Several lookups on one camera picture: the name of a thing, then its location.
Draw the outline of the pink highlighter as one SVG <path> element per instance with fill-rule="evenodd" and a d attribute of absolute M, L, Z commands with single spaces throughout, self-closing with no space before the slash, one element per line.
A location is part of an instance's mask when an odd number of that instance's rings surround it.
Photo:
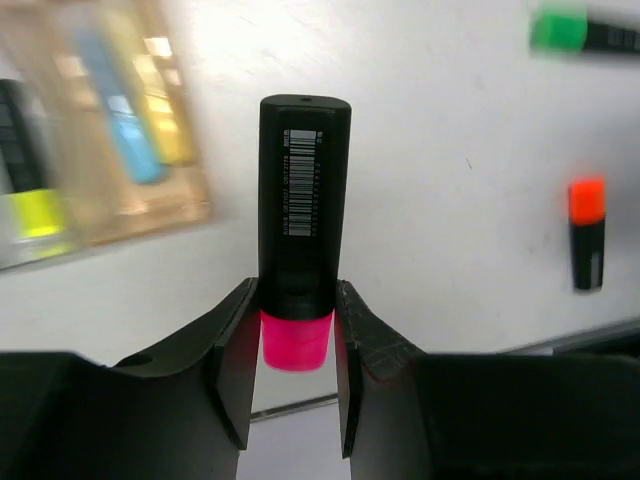
<path fill-rule="evenodd" d="M 352 108 L 276 94 L 259 112 L 258 263 L 263 356 L 306 373 L 327 357 L 335 309 Z"/>

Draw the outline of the light blue marker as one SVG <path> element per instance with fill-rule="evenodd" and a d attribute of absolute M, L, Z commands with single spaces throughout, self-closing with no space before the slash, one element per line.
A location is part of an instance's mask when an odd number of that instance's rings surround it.
<path fill-rule="evenodd" d="M 72 33 L 72 41 L 105 109 L 116 149 L 132 182 L 157 183 L 166 175 L 146 130 L 134 111 L 104 42 L 90 30 Z"/>

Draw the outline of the yellow highlighter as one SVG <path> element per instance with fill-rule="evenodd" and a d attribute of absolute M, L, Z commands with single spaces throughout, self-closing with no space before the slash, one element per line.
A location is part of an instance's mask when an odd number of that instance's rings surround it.
<path fill-rule="evenodd" d="M 1 81 L 1 163 L 20 236 L 36 239 L 63 232 L 64 216 L 29 128 L 21 84 L 10 79 Z"/>

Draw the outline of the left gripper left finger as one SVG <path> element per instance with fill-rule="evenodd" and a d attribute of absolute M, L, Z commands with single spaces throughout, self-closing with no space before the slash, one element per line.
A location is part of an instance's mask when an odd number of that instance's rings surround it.
<path fill-rule="evenodd" d="M 248 442 L 257 280 L 107 367 L 71 352 L 1 356 L 5 479 L 232 479 Z"/>

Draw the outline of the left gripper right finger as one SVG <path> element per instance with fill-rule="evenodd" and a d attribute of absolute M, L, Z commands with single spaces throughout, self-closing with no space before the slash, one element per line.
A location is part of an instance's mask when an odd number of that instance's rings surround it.
<path fill-rule="evenodd" d="M 490 354 L 427 353 L 336 289 L 342 454 L 355 479 L 635 479 L 639 323 Z"/>

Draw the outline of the cream highlighter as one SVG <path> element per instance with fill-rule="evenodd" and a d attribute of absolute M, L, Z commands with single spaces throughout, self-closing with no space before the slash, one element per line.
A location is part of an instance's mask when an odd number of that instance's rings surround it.
<path fill-rule="evenodd" d="M 121 61 L 136 111 L 148 127 L 161 161 L 180 166 L 191 163 L 193 148 L 185 122 L 172 106 L 133 11 L 122 3 L 109 3 L 103 7 L 102 18 L 109 29 L 114 54 Z"/>

